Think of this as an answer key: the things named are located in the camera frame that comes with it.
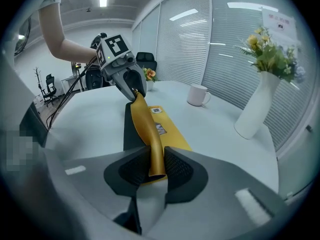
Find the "black fisheye border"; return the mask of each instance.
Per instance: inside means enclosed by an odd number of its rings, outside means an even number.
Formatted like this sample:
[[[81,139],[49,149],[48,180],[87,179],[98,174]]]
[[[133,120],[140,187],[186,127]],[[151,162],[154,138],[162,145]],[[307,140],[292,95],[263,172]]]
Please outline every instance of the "black fisheye border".
[[[18,11],[25,0],[0,0],[1,7],[1,24],[0,37],[11,22],[13,16]],[[304,16],[309,28],[311,29],[317,44],[319,46],[319,6],[318,0],[292,0],[301,14]],[[318,235],[319,226],[315,219],[319,210],[319,189],[320,177],[317,174],[316,179],[301,207],[294,214],[293,218],[286,224],[284,228],[277,234],[275,239],[286,239],[292,237],[312,238]],[[32,223],[24,213],[17,207],[17,204],[12,200],[11,196],[5,187],[3,179],[0,178],[0,203],[2,224],[1,235],[3,239],[15,239],[18,237],[31,237],[33,239],[62,239],[51,234],[41,231],[38,226]]]

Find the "white mug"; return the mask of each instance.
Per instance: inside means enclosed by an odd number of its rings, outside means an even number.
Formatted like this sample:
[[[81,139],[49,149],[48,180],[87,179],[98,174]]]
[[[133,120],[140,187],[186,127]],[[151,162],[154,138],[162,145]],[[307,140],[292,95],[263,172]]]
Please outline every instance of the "white mug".
[[[208,94],[209,99],[204,102],[206,94]],[[193,106],[202,106],[207,104],[211,99],[211,94],[208,92],[208,88],[200,84],[191,84],[190,91],[188,94],[187,102]]]

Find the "window blind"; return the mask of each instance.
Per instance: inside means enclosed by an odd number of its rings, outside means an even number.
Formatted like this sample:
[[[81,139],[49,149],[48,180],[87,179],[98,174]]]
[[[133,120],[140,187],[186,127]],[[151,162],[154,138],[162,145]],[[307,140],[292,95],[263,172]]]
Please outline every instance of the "window blind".
[[[161,3],[156,52],[160,80],[201,83],[209,21],[209,0],[165,0]]]
[[[304,115],[313,94],[317,78],[316,44],[300,13],[290,0],[212,0],[211,45],[202,85],[231,104],[244,109],[256,90],[260,78],[250,66],[253,57],[243,55],[234,45],[243,46],[246,39],[262,25],[262,12],[247,8],[229,8],[229,2],[256,3],[277,8],[280,13],[294,17],[300,64],[306,71],[303,83],[294,85],[282,80],[264,123],[268,126],[275,150],[289,138]]]
[[[137,53],[140,51],[140,30],[141,22],[132,31],[132,53],[134,56],[137,56]]]
[[[140,35],[140,52],[156,56],[160,6],[158,5],[143,20]]]

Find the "ceiling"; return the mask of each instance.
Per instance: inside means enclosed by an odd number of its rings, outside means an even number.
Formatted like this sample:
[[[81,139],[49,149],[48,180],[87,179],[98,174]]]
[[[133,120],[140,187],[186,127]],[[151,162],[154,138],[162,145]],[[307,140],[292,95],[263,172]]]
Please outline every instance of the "ceiling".
[[[99,0],[61,0],[60,13],[63,26],[77,25],[85,21],[115,21],[131,27],[140,7],[149,0],[107,0],[107,7],[99,7]],[[29,45],[41,36],[38,12],[31,16]]]

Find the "human arm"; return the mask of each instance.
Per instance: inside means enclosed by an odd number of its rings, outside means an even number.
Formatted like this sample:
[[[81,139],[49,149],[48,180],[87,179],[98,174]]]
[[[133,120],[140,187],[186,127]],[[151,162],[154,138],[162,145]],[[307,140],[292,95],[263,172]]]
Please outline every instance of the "human arm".
[[[66,39],[60,16],[60,4],[53,3],[39,10],[39,22],[44,40],[52,53],[58,59],[89,63],[97,56],[96,50],[84,47]]]

